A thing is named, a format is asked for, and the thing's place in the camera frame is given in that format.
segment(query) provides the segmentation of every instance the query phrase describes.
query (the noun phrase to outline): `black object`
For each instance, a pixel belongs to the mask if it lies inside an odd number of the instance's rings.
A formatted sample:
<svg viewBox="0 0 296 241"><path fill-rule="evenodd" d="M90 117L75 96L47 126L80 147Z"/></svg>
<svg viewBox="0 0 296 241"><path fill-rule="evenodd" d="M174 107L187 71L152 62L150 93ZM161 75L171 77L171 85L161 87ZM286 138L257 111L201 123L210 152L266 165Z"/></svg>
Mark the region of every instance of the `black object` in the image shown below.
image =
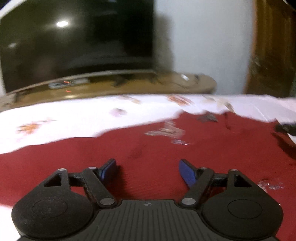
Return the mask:
<svg viewBox="0 0 296 241"><path fill-rule="evenodd" d="M134 74L119 74L115 76L115 81L112 84L113 87L121 87L125 85L128 81L134 79ZM154 74L152 77L149 78L150 83L155 84L157 81L157 75Z"/></svg>
<svg viewBox="0 0 296 241"><path fill-rule="evenodd" d="M56 171L13 207L19 241L278 240L274 235L283 219L281 207L238 170L218 174L181 160L179 171L190 190L178 204L117 204L103 185L117 169L111 159L82 173ZM70 186L83 186L87 198L71 192ZM212 187L226 190L208 199Z"/></svg>
<svg viewBox="0 0 296 241"><path fill-rule="evenodd" d="M6 92L82 74L151 70L153 15L154 0L23 2L1 18Z"/></svg>
<svg viewBox="0 0 296 241"><path fill-rule="evenodd" d="M296 136L296 123L276 125L275 131L290 134L291 136Z"/></svg>
<svg viewBox="0 0 296 241"><path fill-rule="evenodd" d="M218 119L212 113L206 113L203 116L197 118L197 120L201 121L202 123L205 123L208 121L218 122Z"/></svg>

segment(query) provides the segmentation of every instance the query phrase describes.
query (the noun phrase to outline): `metal pin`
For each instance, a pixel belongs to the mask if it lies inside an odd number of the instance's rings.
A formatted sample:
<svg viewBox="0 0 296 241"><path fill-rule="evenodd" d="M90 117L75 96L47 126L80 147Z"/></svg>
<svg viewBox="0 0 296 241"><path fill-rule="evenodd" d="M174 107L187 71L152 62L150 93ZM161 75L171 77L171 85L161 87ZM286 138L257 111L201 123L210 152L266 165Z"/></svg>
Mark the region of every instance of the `metal pin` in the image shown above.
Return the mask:
<svg viewBox="0 0 296 241"><path fill-rule="evenodd" d="M179 145L186 145L189 146L188 143L186 143L185 141L181 141L181 140L172 140L173 144L179 144Z"/></svg>
<svg viewBox="0 0 296 241"><path fill-rule="evenodd" d="M184 205L193 205L196 201L193 198L187 197L187 198L183 198L181 202Z"/></svg>
<svg viewBox="0 0 296 241"><path fill-rule="evenodd" d="M108 206L108 205L112 205L113 203L115 203L115 200L113 198L103 198L100 201L101 204Z"/></svg>

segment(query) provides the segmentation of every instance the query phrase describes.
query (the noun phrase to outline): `red tablecloth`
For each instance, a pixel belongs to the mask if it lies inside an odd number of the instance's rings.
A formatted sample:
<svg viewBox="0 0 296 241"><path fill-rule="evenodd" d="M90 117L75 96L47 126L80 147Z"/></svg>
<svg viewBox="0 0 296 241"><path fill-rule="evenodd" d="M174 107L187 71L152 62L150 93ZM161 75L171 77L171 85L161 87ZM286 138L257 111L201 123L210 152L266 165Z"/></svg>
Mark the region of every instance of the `red tablecloth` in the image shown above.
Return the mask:
<svg viewBox="0 0 296 241"><path fill-rule="evenodd" d="M284 188L268 193L281 204L284 221L281 241L296 237L296 147L263 123L233 113L216 115L218 122L202 123L198 116L182 113L173 120L185 130L180 139L190 145L172 144L166 136L147 136L164 122L107 132L97 138L71 138L28 146L0 155L0 202L13 205L58 168L80 172L115 158L121 166L108 189L117 199L180 200L188 188L178 172L185 158L197 167L227 173L238 169L254 182L279 179Z"/></svg>

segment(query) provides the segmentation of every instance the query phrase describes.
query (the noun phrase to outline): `television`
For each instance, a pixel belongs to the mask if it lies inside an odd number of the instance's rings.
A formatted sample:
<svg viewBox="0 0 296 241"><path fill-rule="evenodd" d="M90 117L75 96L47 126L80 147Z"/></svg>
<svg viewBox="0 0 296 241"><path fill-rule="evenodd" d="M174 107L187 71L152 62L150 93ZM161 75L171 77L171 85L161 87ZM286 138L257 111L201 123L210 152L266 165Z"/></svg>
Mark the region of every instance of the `television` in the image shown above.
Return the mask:
<svg viewBox="0 0 296 241"><path fill-rule="evenodd" d="M0 20L6 93L153 69L153 0L27 0Z"/></svg>

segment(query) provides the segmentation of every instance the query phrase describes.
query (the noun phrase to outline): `wooden cabinet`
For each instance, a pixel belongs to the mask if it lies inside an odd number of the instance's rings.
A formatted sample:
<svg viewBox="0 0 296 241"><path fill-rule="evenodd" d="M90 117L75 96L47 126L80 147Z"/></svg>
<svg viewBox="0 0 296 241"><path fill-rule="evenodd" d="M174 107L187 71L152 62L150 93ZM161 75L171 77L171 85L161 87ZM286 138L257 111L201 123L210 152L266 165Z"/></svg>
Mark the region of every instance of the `wooden cabinet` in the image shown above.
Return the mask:
<svg viewBox="0 0 296 241"><path fill-rule="evenodd" d="M255 0L257 36L249 94L290 95L296 69L296 11L283 0Z"/></svg>

